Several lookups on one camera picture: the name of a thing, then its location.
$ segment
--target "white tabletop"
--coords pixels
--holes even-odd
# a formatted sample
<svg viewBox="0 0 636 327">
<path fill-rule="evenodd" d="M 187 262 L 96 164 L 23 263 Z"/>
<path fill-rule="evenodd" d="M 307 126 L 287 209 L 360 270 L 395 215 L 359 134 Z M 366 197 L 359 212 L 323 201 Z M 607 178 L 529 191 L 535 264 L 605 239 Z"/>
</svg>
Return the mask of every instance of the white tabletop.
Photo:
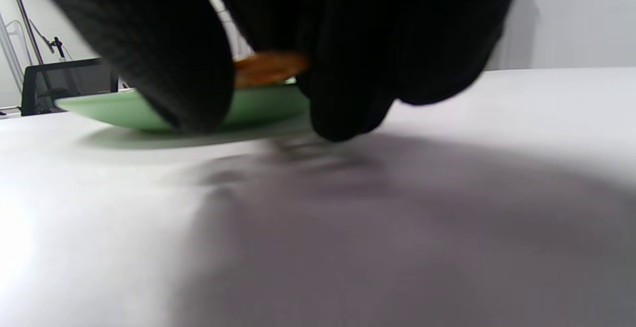
<svg viewBox="0 0 636 327">
<path fill-rule="evenodd" d="M 633 326 L 635 125 L 636 69 L 486 73 L 336 168 L 3 120 L 0 326 Z"/>
</svg>

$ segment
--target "gloved hand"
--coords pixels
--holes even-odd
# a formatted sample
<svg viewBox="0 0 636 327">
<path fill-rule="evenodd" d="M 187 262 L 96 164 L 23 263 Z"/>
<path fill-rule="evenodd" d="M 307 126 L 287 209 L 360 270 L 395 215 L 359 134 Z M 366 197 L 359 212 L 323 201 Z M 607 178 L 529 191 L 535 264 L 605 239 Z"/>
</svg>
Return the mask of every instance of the gloved hand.
<svg viewBox="0 0 636 327">
<path fill-rule="evenodd" d="M 208 0 L 54 0 L 89 44 L 175 128 L 224 118 L 234 65 Z M 483 71 L 511 0 L 224 0 L 256 51 L 307 54 L 300 89 L 316 132 L 345 141 L 396 99 L 445 100 Z"/>
</svg>

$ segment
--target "black chair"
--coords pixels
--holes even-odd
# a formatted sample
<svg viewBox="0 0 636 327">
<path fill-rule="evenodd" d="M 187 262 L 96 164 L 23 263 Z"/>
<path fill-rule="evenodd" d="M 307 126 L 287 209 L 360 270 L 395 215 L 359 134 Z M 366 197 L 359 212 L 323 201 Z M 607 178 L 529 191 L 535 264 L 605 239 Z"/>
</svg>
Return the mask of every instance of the black chair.
<svg viewBox="0 0 636 327">
<path fill-rule="evenodd" d="M 64 112 L 55 100 L 118 91 L 119 76 L 101 59 L 29 66 L 24 72 L 22 116 Z"/>
</svg>

